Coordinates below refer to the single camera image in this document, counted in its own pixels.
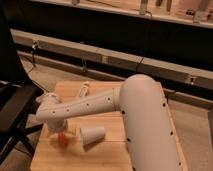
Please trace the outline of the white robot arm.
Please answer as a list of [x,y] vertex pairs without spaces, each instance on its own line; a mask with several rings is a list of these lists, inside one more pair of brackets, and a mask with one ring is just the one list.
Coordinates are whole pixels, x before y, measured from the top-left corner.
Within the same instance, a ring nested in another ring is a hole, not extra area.
[[37,120],[60,132],[68,118],[118,111],[122,114],[134,171],[182,171],[175,131],[162,89],[153,78],[136,74],[121,86],[71,102],[48,93],[37,109]]

